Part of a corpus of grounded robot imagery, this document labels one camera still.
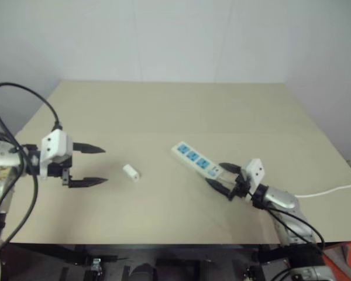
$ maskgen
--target white wall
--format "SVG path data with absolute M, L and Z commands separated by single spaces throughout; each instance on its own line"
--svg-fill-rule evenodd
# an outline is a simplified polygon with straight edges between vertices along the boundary
M 1 0 L 0 81 L 61 78 L 287 83 L 351 159 L 351 0 Z M 15 132 L 39 105 L 0 95 Z

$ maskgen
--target table surface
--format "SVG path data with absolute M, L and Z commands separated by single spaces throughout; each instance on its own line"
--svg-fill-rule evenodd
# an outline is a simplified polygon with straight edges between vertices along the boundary
M 283 84 L 173 84 L 62 81 L 49 98 L 75 142 L 106 153 L 74 152 L 74 179 L 104 184 L 68 189 L 40 180 L 32 215 L 13 242 L 56 244 L 278 243 L 270 217 L 229 202 L 170 153 L 186 141 L 214 162 L 261 158 L 263 183 L 294 194 L 351 184 L 351 169 Z M 53 126 L 42 106 L 18 133 L 40 144 Z M 122 167 L 141 174 L 134 183 Z M 3 237 L 32 197 L 30 176 L 16 185 Z M 351 240 L 351 189 L 300 199 L 326 241 Z

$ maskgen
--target white cylinder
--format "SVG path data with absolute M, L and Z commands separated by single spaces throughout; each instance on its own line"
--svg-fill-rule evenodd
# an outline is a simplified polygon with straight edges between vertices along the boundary
M 139 180 L 139 173 L 130 164 L 124 165 L 122 169 L 134 182 Z

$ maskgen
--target power strip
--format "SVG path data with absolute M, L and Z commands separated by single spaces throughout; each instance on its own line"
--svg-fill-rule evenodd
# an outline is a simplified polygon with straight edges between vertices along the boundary
M 196 170 L 202 177 L 215 180 L 223 172 L 223 168 L 210 161 L 185 142 L 180 142 L 173 146 L 171 151 L 186 166 Z

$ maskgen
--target white cable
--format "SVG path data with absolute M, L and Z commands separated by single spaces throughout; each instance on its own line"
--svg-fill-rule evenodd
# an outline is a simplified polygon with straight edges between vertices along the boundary
M 295 195 L 296 198 L 310 198 L 310 197 L 315 197 L 315 196 L 321 196 L 321 195 L 326 195 L 328 193 L 337 191 L 337 190 L 341 190 L 341 189 L 351 189 L 351 184 L 349 186 L 339 186 L 339 187 L 335 187 L 333 189 L 327 190 L 327 191 L 323 191 L 323 192 L 319 192 L 319 193 L 314 193 L 314 194 L 307 194 L 307 195 Z

